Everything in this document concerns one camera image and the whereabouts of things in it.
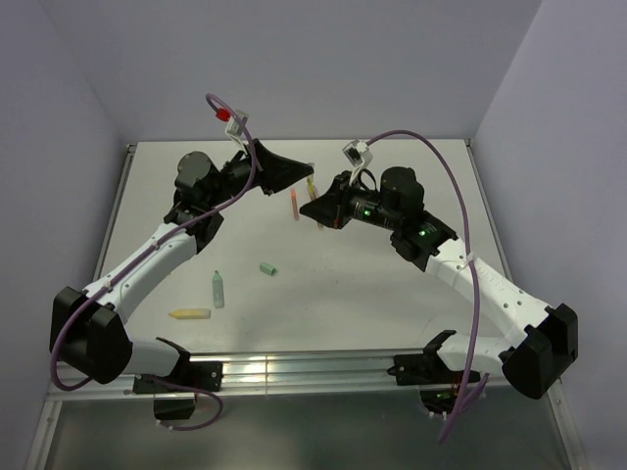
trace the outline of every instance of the gray wall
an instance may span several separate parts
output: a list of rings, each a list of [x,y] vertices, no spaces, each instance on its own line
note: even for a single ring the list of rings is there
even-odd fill
[[[35,0],[0,15],[0,466],[22,468],[48,383],[52,300],[89,280],[122,145]]]
[[[471,137],[540,0],[41,0],[127,140]]]
[[[474,145],[513,275],[580,318],[564,377],[595,468],[627,465],[627,3],[545,0]]]

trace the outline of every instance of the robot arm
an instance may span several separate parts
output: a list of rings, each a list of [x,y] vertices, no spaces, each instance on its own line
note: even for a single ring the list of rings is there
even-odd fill
[[[251,188],[259,186],[265,194],[272,195],[314,172],[307,164],[273,154],[259,140],[253,141],[253,145],[258,167]],[[107,292],[68,331],[60,347],[60,360],[101,384],[113,381],[122,373],[167,377],[178,385],[202,383],[203,377],[190,376],[190,353],[185,349],[160,338],[152,342],[132,341],[123,325],[166,276],[214,239],[223,222],[219,212],[193,225],[186,222],[237,194],[249,177],[251,164],[252,159],[245,151],[238,152],[222,170],[201,152],[185,155],[177,167],[174,204],[156,232],[120,266],[81,292],[67,287],[57,295],[50,350],[72,314],[104,288]],[[184,229],[162,243],[163,237],[180,225]],[[137,257],[151,246],[155,250],[138,262]],[[111,280],[131,266],[112,285]]]
[[[349,146],[345,153],[359,171],[371,160],[367,146]],[[335,229],[356,219],[391,230],[392,246],[403,259],[469,301],[473,289],[467,264],[472,259],[479,278],[481,311],[504,335],[501,339],[478,338],[473,370],[505,375],[523,395],[541,397],[577,357],[575,312],[566,305],[550,307],[524,293],[481,258],[468,257],[455,231],[424,209],[424,189],[411,168],[385,170],[379,190],[363,189],[357,181],[355,171],[337,175],[324,195],[301,207],[301,214]],[[399,385],[442,383],[442,374],[463,369],[468,341],[455,331],[443,332],[427,345],[419,363],[398,362],[388,372],[397,377]],[[478,380],[478,374],[471,378]]]

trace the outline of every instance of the white table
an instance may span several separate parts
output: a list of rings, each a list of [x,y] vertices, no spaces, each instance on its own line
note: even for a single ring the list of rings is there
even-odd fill
[[[318,192],[349,163],[346,141],[264,141],[274,153],[315,163]],[[470,157],[462,140],[434,142],[449,162],[465,198],[473,251],[503,271]],[[372,147],[377,178],[393,165],[411,166],[425,189],[425,206],[461,234],[453,187],[437,159],[415,140]],[[232,158],[230,142],[142,142],[123,187],[103,271],[143,243],[171,206],[176,164],[191,151],[219,166]],[[299,205],[305,182],[294,186]],[[358,221],[341,231],[292,215],[289,191],[250,191],[225,210],[214,241],[171,274],[135,311],[126,328],[133,339],[168,338],[194,353],[319,352],[418,348],[444,329],[467,333],[472,305],[448,286],[401,259],[390,232]],[[267,261],[274,277],[259,271]],[[214,309],[212,276],[224,279],[226,307]],[[209,307],[210,319],[175,320],[178,308]],[[480,333],[500,336],[482,317]]]

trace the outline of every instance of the orange marker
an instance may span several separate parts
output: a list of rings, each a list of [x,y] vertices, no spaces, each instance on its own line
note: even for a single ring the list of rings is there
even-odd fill
[[[294,211],[294,220],[298,222],[298,203],[296,202],[296,191],[294,190],[294,188],[290,190],[290,198],[292,198],[292,211]]]

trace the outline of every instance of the gray floor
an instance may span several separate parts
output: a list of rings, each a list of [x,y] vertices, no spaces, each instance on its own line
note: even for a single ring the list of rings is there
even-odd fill
[[[490,389],[443,446],[440,427],[416,391],[227,398],[218,423],[189,433],[157,428],[149,400],[75,401],[63,405],[46,468],[569,468],[547,399]]]

